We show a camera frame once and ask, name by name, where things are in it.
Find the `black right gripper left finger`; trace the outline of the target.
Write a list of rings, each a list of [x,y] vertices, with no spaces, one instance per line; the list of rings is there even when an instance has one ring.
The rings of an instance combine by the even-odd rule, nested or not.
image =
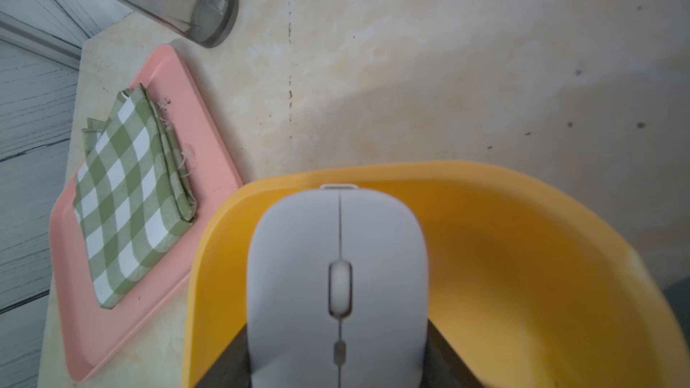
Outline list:
[[[196,388],[251,388],[251,359],[244,326],[214,361]]]

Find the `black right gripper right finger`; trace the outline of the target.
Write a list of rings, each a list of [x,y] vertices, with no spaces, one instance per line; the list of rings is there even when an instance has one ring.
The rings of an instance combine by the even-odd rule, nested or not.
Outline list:
[[[483,388],[482,382],[465,364],[438,328],[428,321],[421,388]]]

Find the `white mouse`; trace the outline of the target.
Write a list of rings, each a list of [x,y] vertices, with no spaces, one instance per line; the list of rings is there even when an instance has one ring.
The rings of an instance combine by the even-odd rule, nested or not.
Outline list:
[[[425,239],[399,199],[353,186],[287,196],[251,240],[255,387],[417,387],[429,312]]]

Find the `yellow plastic storage box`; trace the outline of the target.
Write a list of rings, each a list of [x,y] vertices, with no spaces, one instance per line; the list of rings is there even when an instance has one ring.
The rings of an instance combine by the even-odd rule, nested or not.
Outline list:
[[[246,322],[246,262],[263,212],[354,184],[400,199],[429,252],[429,316],[487,387],[686,387],[689,350],[628,242],[542,181],[486,163],[368,165],[266,178],[227,199],[190,275],[181,383],[192,387]]]

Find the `teal plastic storage box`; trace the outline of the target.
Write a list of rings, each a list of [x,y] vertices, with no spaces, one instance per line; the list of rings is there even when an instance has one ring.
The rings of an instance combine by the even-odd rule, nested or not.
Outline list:
[[[690,344],[690,278],[683,278],[678,282],[666,287],[663,294],[668,301],[677,322],[686,339],[686,344]]]

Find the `green checked cloth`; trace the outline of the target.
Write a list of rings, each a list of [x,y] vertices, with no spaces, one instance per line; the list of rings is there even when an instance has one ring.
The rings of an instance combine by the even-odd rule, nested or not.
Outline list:
[[[141,84],[82,137],[73,208],[96,300],[113,309],[188,233],[198,203],[174,128]]]

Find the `aluminium frame post left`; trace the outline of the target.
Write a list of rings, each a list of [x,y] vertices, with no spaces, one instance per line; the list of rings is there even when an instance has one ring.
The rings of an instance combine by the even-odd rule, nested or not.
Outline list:
[[[79,70],[81,48],[33,28],[6,13],[1,13],[1,41],[61,66]]]

